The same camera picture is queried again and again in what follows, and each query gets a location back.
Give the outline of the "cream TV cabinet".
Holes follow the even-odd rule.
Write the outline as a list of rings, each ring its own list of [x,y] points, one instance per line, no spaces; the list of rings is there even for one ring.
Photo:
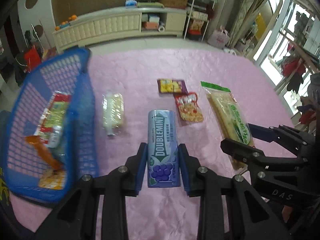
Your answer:
[[[146,29],[144,15],[158,15],[159,27]],[[57,52],[74,46],[144,36],[183,36],[187,12],[174,8],[116,7],[81,15],[66,27],[53,32]]]

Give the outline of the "purple Doublemint gum pack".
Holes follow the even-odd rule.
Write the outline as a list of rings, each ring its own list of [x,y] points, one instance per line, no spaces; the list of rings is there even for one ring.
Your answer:
[[[148,187],[179,187],[180,165],[175,113],[153,110],[148,114]]]

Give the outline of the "orange jelly cup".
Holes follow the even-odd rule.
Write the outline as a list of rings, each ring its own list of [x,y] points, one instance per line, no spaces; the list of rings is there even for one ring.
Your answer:
[[[66,171],[48,169],[39,179],[38,186],[44,189],[62,190],[65,187],[66,180]]]

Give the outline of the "pink gift bag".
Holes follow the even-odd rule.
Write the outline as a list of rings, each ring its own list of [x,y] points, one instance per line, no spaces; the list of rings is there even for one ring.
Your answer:
[[[228,31],[220,26],[219,29],[214,30],[208,37],[207,43],[215,48],[223,49],[229,41]]]

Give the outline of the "grey embroidered cushion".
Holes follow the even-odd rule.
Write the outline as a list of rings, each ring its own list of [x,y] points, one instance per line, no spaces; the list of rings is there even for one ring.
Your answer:
[[[3,217],[10,218],[14,213],[10,202],[10,192],[4,176],[4,139],[9,117],[9,111],[1,111],[1,214]]]

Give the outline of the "blue plastic basket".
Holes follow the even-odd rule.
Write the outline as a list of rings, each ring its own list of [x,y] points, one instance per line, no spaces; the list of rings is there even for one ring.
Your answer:
[[[83,175],[97,176],[90,50],[76,48],[27,75],[9,118],[4,176],[15,195],[52,206]]]

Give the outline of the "red yellow snack bag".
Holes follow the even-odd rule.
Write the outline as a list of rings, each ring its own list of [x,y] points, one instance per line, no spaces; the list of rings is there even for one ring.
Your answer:
[[[34,135],[38,135],[47,148],[57,148],[60,143],[71,97],[69,93],[56,90],[40,117]]]

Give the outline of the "green soda cracker pack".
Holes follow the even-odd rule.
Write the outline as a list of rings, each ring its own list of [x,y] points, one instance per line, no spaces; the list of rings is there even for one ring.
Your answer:
[[[201,87],[206,91],[207,100],[215,114],[222,137],[254,147],[249,125],[231,90],[205,81],[201,82]]]

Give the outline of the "white metal shelf rack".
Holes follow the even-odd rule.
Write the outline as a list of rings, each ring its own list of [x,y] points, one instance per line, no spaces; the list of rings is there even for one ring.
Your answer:
[[[183,38],[203,41],[214,16],[217,0],[187,0]]]

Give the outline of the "pink quilted table cover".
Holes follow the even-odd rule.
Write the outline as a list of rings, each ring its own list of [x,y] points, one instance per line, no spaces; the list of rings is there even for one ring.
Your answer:
[[[105,176],[146,152],[136,197],[126,204],[130,239],[195,239],[200,200],[180,185],[177,147],[232,177],[204,84],[226,88],[227,119],[241,142],[271,157],[276,143],[254,140],[248,124],[291,126],[271,84],[244,57],[204,50],[132,50],[104,56],[70,50],[30,72],[9,121],[5,176],[17,220],[36,231],[83,175]]]

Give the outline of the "orange snack stick packet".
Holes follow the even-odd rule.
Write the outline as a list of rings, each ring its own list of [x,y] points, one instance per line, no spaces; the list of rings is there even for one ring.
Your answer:
[[[25,137],[25,141],[37,150],[37,154],[39,155],[39,157],[42,158],[42,160],[46,162],[53,170],[62,169],[61,162],[53,157],[50,150],[48,150],[48,148],[45,146],[38,135]]]

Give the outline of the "white rice cracker pack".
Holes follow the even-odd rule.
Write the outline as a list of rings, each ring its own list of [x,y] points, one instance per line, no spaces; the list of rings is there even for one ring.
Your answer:
[[[115,136],[124,124],[124,100],[120,93],[108,91],[103,98],[103,128]]]

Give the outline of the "red nut snack packet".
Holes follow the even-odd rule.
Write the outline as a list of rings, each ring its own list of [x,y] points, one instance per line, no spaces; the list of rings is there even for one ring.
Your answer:
[[[195,92],[190,92],[188,94],[175,94],[174,98],[180,117],[183,121],[203,122],[203,114],[198,106],[198,96]]]

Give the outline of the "purple yellow snack packet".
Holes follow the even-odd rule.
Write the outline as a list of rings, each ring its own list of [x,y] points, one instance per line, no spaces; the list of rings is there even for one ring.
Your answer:
[[[184,80],[158,79],[158,91],[161,94],[187,94],[188,90]]]

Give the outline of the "cardboard box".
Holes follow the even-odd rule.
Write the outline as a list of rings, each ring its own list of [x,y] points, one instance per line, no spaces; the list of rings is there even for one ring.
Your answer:
[[[187,6],[188,0],[159,0],[165,7],[176,8],[176,9],[185,9]]]

